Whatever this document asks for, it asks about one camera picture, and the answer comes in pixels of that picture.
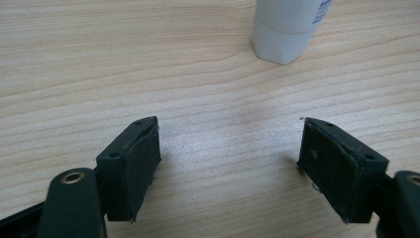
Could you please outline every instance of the white cylindrical container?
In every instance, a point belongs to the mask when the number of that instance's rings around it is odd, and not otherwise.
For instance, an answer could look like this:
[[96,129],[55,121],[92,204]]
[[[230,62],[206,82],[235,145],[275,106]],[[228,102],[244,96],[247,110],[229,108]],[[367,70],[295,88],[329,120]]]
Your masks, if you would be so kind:
[[300,57],[332,0],[257,0],[252,42],[256,55],[280,64]]

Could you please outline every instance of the light wood surface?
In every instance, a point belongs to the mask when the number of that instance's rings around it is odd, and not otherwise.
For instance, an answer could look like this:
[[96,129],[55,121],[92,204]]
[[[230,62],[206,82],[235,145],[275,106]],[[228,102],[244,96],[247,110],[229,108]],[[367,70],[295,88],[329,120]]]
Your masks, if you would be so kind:
[[296,169],[301,117],[420,172],[420,2],[334,0],[306,53],[258,59],[254,0],[0,1],[0,218],[156,115],[162,162],[118,237],[375,237]]

